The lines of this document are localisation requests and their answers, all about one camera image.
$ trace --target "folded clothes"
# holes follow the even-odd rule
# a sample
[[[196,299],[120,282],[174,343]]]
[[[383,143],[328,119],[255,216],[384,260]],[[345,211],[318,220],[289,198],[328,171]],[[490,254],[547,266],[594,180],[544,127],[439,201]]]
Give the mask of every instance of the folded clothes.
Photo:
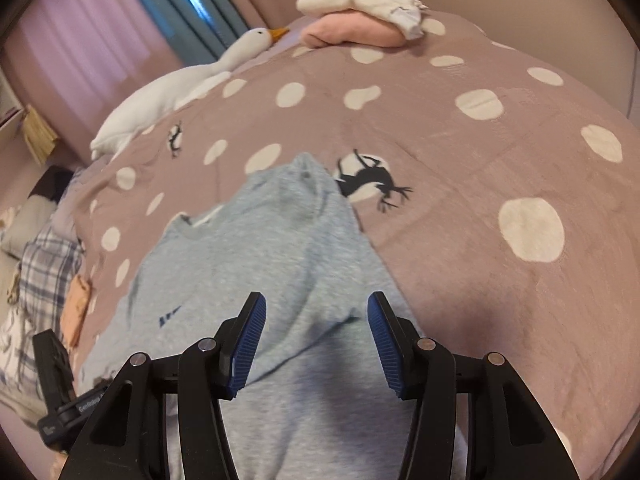
[[[407,40],[421,38],[422,12],[427,9],[419,0],[298,0],[296,8],[306,16],[319,18],[341,10],[361,10],[370,16],[393,23]]]
[[[320,48],[344,41],[382,47],[403,46],[406,43],[402,32],[395,25],[360,10],[342,10],[326,14],[300,33],[300,43],[309,48]]]
[[[71,280],[60,316],[60,331],[67,348],[73,348],[78,344],[89,298],[91,298],[91,285],[82,276],[76,274]]]
[[[23,373],[26,360],[21,358],[19,349],[25,343],[31,344],[33,323],[27,312],[19,304],[9,309],[0,328],[0,382],[23,391],[19,378]]]

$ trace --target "orange beak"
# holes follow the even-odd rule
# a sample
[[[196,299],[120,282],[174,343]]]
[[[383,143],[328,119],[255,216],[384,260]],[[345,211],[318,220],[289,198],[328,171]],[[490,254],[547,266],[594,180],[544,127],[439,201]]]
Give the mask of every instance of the orange beak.
[[[271,34],[273,43],[277,43],[288,31],[289,29],[287,27],[272,28],[269,30],[269,34]]]

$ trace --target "plaid fabric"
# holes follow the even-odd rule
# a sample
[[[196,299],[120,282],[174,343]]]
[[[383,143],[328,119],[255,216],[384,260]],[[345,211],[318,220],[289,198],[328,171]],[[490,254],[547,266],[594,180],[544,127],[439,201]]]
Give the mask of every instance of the plaid fabric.
[[[42,398],[31,337],[49,328],[61,336],[60,315],[80,265],[80,247],[56,236],[49,225],[25,247],[16,306],[22,312],[15,313],[13,324],[8,319],[0,328],[0,341],[4,340],[7,347],[0,348],[4,365],[0,369],[2,383],[28,396]],[[26,318],[22,323],[19,314]]]

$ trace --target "bed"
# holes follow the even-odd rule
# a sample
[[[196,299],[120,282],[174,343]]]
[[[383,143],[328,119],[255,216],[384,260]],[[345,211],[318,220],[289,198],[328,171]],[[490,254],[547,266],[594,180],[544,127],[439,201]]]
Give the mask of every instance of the bed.
[[[61,238],[54,232],[50,217],[55,209],[54,201],[30,196],[0,246],[0,290],[4,302],[0,323],[0,402],[31,427],[46,414],[31,338],[48,329],[61,336],[60,315],[65,297],[82,261],[77,240]],[[14,243],[7,244],[8,238]],[[8,300],[9,289],[14,291],[12,300]]]
[[[283,42],[86,183],[75,218],[94,294],[75,370],[172,219],[310,152],[423,330],[454,352],[507,355],[581,477],[600,478],[640,413],[638,356],[621,350],[640,329],[638,131],[471,22],[430,20],[425,41],[398,50]],[[184,145],[172,157],[176,124]]]

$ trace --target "bedsheet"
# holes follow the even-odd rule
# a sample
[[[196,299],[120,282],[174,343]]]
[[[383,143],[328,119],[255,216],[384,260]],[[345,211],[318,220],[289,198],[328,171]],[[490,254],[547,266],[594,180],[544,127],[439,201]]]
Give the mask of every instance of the bedsheet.
[[[94,296],[76,366],[172,219],[310,152],[424,332],[456,353],[505,354],[580,476],[599,475],[640,401],[640,134],[459,16],[422,27],[405,48],[281,52],[88,182],[75,219]]]
[[[56,236],[47,224],[27,243],[20,265],[18,303],[0,327],[0,383],[6,396],[18,392],[16,402],[33,411],[44,398],[31,338],[49,328],[60,338],[60,315],[71,279],[81,265],[81,249]]]

